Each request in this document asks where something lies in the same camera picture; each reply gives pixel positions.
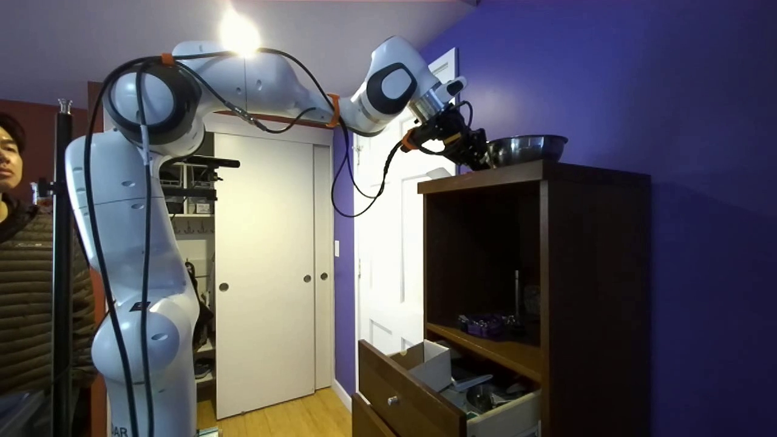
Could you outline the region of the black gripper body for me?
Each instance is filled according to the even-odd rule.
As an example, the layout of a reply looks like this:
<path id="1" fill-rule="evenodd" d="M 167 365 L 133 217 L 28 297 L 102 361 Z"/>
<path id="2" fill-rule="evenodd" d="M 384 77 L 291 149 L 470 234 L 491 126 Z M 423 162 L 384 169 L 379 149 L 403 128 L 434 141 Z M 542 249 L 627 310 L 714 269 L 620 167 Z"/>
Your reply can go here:
<path id="1" fill-rule="evenodd" d="M 488 167 L 485 132 L 473 128 L 458 104 L 445 106 L 430 122 L 412 128 L 412 146 L 428 155 L 441 155 L 470 169 Z"/>

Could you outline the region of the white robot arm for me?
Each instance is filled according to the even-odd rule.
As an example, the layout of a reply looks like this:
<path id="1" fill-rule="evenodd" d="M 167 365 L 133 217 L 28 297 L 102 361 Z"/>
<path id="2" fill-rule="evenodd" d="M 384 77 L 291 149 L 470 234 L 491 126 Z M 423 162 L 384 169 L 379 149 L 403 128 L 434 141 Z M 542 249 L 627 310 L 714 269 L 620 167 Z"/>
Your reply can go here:
<path id="1" fill-rule="evenodd" d="M 159 167 L 192 155 L 207 122 L 234 115 L 254 128 L 271 117 L 377 135 L 401 112 L 418 124 L 405 151 L 437 141 L 473 162 L 485 133 L 463 119 L 461 77 L 439 77 L 401 37 L 370 53 L 359 87 L 339 100 L 291 53 L 269 45 L 183 42 L 117 65 L 102 82 L 102 132 L 65 149 L 65 186 L 90 266 L 102 275 L 106 319 L 91 361 L 106 383 L 108 437 L 196 437 L 195 326 L 198 302 L 170 224 Z"/>

